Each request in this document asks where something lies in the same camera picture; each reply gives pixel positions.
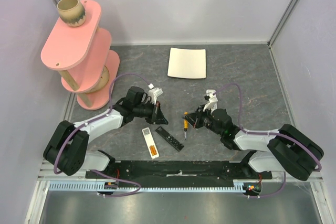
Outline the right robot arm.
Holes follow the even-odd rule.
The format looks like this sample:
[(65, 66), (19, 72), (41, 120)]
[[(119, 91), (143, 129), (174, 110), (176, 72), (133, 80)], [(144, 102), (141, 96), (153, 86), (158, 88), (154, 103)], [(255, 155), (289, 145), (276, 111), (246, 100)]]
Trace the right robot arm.
[(262, 172), (287, 172), (306, 181), (324, 156), (319, 145), (290, 124), (252, 132), (235, 125), (225, 109), (210, 110), (204, 105), (183, 115), (183, 119), (195, 129), (205, 127), (214, 132), (230, 150), (251, 151), (252, 156), (240, 166), (241, 174), (248, 179)]

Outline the orange handle screwdriver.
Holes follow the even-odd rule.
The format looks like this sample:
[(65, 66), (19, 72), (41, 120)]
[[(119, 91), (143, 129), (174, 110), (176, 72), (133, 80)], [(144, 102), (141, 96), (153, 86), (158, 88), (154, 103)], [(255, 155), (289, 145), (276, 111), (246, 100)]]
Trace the orange handle screwdriver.
[(187, 130), (188, 130), (188, 121), (186, 120), (185, 116), (188, 115), (188, 112), (184, 112), (183, 115), (183, 129), (184, 129), (184, 140), (187, 140)]

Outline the black remote control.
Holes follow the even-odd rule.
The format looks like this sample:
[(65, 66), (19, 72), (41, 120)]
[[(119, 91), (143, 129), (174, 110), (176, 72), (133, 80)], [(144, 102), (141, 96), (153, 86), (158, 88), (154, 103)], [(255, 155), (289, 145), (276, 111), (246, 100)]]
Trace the black remote control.
[(167, 132), (163, 127), (159, 126), (155, 131), (178, 152), (184, 148), (184, 145), (180, 143), (175, 137), (173, 137), (169, 132)]

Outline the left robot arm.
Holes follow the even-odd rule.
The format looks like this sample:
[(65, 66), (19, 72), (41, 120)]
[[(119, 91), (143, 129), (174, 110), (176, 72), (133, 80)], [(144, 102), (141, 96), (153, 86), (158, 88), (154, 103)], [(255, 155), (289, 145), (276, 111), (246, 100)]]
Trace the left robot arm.
[(72, 176), (80, 170), (97, 170), (103, 178), (111, 178), (115, 173), (112, 163), (115, 159), (104, 151), (88, 151), (88, 144), (134, 118), (144, 118), (151, 125), (167, 125), (158, 101), (162, 93), (161, 88), (145, 92), (132, 86), (124, 98), (103, 113), (81, 122), (60, 122), (43, 152), (43, 158), (53, 164), (56, 173)]

